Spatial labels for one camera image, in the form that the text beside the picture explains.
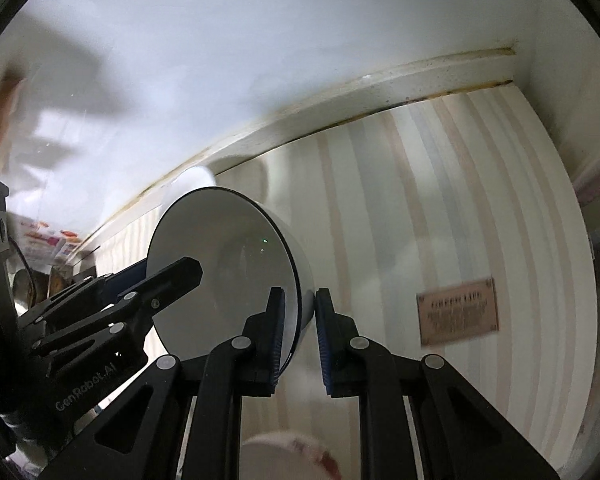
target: striped wallpaper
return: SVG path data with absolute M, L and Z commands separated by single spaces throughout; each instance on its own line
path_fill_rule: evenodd
M 336 309 L 394 353 L 430 351 L 420 348 L 417 293 L 493 276 L 500 331 L 434 350 L 554 467 L 565 463 L 594 366 L 593 268 L 568 176 L 514 85 L 304 137 L 220 174 L 218 184 L 280 216 L 315 286 L 329 287 Z M 134 235 L 118 237 L 119 251 Z M 98 272 L 123 268 L 105 254 L 113 245 L 97 251 Z M 243 414 L 245 437 L 312 434 L 331 447 L 344 478 L 360 477 L 357 403 L 325 396 L 313 325 L 276 395 L 246 399 Z

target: bowl rim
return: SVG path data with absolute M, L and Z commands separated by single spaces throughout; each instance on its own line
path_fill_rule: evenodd
M 169 212 L 169 210 L 172 207 L 174 207 L 180 200 L 188 197 L 189 195 L 192 195 L 193 193 L 196 193 L 196 192 L 199 192 L 199 191 L 205 191 L 205 190 L 216 190 L 216 191 L 221 191 L 221 192 L 228 192 L 228 193 L 231 193 L 231 194 L 233 194 L 233 195 L 235 195 L 235 196 L 237 196 L 237 197 L 239 197 L 241 199 L 246 200 L 262 216 L 264 216 L 265 220 L 273 227 L 274 231 L 276 232 L 276 235 L 278 236 L 278 238 L 282 242 L 282 246 L 285 248 L 286 256 L 288 257 L 289 262 L 291 263 L 291 269 L 292 269 L 293 274 L 294 274 L 294 283 L 296 285 L 296 300 L 297 300 L 297 306 L 298 306 L 298 314 L 296 316 L 296 318 L 297 318 L 296 319 L 296 330 L 294 332 L 293 341 L 291 342 L 291 348 L 289 349 L 289 354 L 288 354 L 288 356 L 285 359 L 285 363 L 280 365 L 280 374 L 282 374 L 282 372 L 285 371 L 286 367 L 290 363 L 291 358 L 293 357 L 294 353 L 296 352 L 296 348 L 298 347 L 298 342 L 299 342 L 299 339 L 300 339 L 300 333 L 302 332 L 302 290 L 301 290 L 301 285 L 300 285 L 300 277 L 299 277 L 299 274 L 298 274 L 298 268 L 296 266 L 296 261 L 294 260 L 293 253 L 291 252 L 291 249 L 289 248 L 289 245 L 286 243 L 286 239 L 285 239 L 285 236 L 282 234 L 282 231 L 277 226 L 277 224 L 274 221 L 274 219 L 263 208 L 263 206 L 261 206 L 255 200 L 252 200 L 248 196 L 244 195 L 243 193 L 240 193 L 239 191 L 236 191 L 234 189 L 229 189 L 228 187 L 206 186 L 206 187 L 199 187 L 197 189 L 193 189 L 193 190 L 185 193 L 181 197 L 179 197 L 177 200 L 175 200 L 169 206 L 169 208 L 160 216 L 160 219 L 158 220 L 158 223 L 155 226 L 154 232 L 151 235 L 151 240 L 149 241 L 149 247 L 147 249 L 147 256 L 146 256 L 147 257 L 147 262 L 148 262 L 148 259 L 149 259 L 149 252 L 151 251 L 152 243 L 154 242 L 155 234 L 158 231 L 158 227 L 160 227 L 160 224 L 161 224 L 162 220 L 165 218 L 165 216 L 167 216 L 167 213 Z M 160 342 L 162 343 L 162 346 L 164 346 L 165 348 L 167 348 L 166 345 L 164 344 L 164 342 L 162 341 L 162 338 L 160 337 L 160 333 L 158 332 L 158 328 L 155 325 L 154 325 L 154 327 L 155 327 L 155 333 L 158 335 L 158 338 L 160 339 Z

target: cable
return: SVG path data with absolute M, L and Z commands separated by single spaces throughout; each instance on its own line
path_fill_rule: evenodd
M 33 278 L 33 271 L 31 270 L 31 267 L 29 267 L 29 264 L 27 263 L 27 260 L 24 257 L 24 254 L 22 254 L 22 251 L 20 250 L 19 245 L 16 243 L 16 240 L 11 238 L 11 235 L 8 235 L 7 238 L 9 239 L 9 243 L 13 246 L 15 251 L 18 253 L 18 256 L 22 260 L 22 263 L 24 264 L 24 268 L 27 269 L 27 274 L 29 275 L 29 281 L 31 284 L 31 303 L 29 305 L 29 308 L 31 308 L 38 302 L 38 292 L 36 290 L 36 281 Z

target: brown plaque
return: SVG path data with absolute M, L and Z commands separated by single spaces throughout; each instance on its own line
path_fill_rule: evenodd
M 420 343 L 437 345 L 498 330 L 493 278 L 418 294 Z

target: white bowl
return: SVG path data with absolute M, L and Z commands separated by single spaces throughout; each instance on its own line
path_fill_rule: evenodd
M 205 166 L 191 166 L 174 178 L 164 189 L 160 202 L 160 216 L 164 215 L 181 196 L 201 187 L 216 185 L 216 176 Z
M 280 367 L 288 364 L 314 314 L 314 280 L 302 249 L 272 213 L 244 195 L 205 187 L 176 200 L 149 245 L 147 275 L 190 256 L 200 286 L 154 316 L 164 347 L 181 360 L 209 353 L 264 311 L 272 286 L 285 291 Z

